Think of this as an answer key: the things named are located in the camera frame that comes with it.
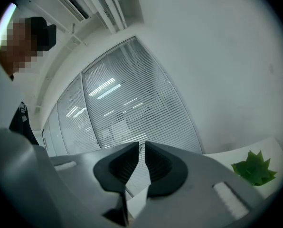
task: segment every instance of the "white shirt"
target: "white shirt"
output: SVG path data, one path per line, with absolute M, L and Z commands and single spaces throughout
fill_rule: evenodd
M 0 128 L 9 128 L 22 99 L 23 94 L 0 65 Z

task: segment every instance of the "white wall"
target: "white wall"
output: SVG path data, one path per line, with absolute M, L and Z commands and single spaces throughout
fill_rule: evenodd
M 139 0 L 145 24 L 110 35 L 62 64 L 45 95 L 40 125 L 70 82 L 105 51 L 136 35 L 173 82 L 206 153 L 268 135 L 283 147 L 283 31 L 262 0 Z
M 28 109 L 28 119 L 30 127 L 33 131 L 40 131 L 40 119 L 39 119 L 39 113 L 37 114 L 30 114 L 31 107 L 27 105 Z

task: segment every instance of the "ceiling light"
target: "ceiling light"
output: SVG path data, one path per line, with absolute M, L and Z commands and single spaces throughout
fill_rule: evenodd
M 126 104 L 123 104 L 123 105 L 127 105 L 127 104 L 129 104 L 130 102 L 135 101 L 136 99 L 137 99 L 137 98 L 135 98 L 135 99 L 133 99 L 133 100 L 127 102 Z
M 77 113 L 73 116 L 73 118 L 78 117 L 82 112 L 84 112 L 84 110 L 85 110 L 85 108 L 81 109 L 79 112 L 77 112 Z
M 89 96 L 93 96 L 95 95 L 98 91 L 102 90 L 103 88 L 105 88 L 107 85 L 109 85 L 110 83 L 113 83 L 115 81 L 114 78 L 109 79 L 107 82 L 103 83 L 101 86 L 99 86 L 97 89 L 95 89 L 94 91 L 92 91 Z
M 113 111 L 114 111 L 114 110 L 113 110 Z M 103 116 L 107 116 L 108 114 L 112 113 L 113 111 L 111 111 L 111 112 L 108 112 L 107 114 L 105 114 L 105 115 L 103 115 Z
M 7 30 L 7 26 L 9 24 L 10 19 L 15 11 L 16 5 L 11 3 L 8 8 L 5 10 L 2 18 L 0 20 L 0 44 L 1 44 L 1 37 L 5 34 Z
M 101 96 L 99 96 L 97 99 L 101 99 L 103 97 L 105 97 L 107 94 L 111 93 L 112 91 L 114 91 L 115 89 L 119 88 L 121 85 L 116 85 L 114 86 L 112 89 L 109 89 L 108 91 L 106 91 L 105 93 L 103 93 Z
M 73 109 L 66 115 L 66 117 L 69 117 L 70 115 L 72 115 L 72 113 L 76 111 L 78 108 L 79 108 L 78 106 L 74 106 Z
M 143 103 L 143 102 L 142 102 L 142 103 Z M 136 105 L 136 106 L 134 106 L 133 108 L 135 108 L 135 107 L 137 107 L 137 106 L 141 105 L 142 103 L 137 104 L 137 105 Z

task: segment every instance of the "air conditioner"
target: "air conditioner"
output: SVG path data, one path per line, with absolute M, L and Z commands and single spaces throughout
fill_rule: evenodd
M 73 4 L 70 0 L 58 0 L 63 6 L 79 21 L 83 21 L 88 18 L 88 15 L 77 5 Z

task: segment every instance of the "white desk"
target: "white desk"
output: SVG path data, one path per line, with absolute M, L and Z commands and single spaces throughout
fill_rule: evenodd
M 263 186 L 255 187 L 264 198 L 267 198 L 269 195 L 276 192 L 283 183 L 283 151 L 274 138 L 270 137 L 237 150 L 215 154 L 205 154 L 205 156 L 217 160 L 233 171 L 231 165 L 245 161 L 247 158 L 247 153 L 250 150 L 255 154 L 258 154 L 261 150 L 264 161 L 270 158 L 269 169 L 272 171 L 277 171 L 274 180 L 266 183 Z M 146 205 L 147 191 L 148 187 L 127 202 L 128 210 L 134 218 L 138 216 L 140 211 Z

